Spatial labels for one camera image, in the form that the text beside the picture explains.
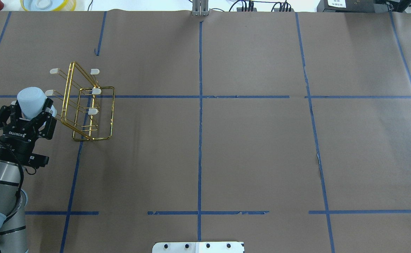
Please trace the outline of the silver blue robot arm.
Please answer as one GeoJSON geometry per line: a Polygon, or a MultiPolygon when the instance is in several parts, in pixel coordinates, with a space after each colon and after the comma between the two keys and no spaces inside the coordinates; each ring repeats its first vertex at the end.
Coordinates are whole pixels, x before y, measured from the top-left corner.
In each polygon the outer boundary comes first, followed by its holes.
{"type": "Polygon", "coordinates": [[[0,108],[0,253],[27,253],[23,189],[27,168],[43,168],[49,157],[33,152],[38,139],[53,138],[56,127],[53,100],[45,99],[32,119],[24,118],[19,102],[0,108]]]}

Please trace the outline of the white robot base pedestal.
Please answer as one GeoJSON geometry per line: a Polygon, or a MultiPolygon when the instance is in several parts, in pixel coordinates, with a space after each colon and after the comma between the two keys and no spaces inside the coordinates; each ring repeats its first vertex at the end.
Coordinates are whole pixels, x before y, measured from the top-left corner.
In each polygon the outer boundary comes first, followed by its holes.
{"type": "Polygon", "coordinates": [[[159,242],[152,248],[153,253],[244,253],[243,242],[159,242]]]}

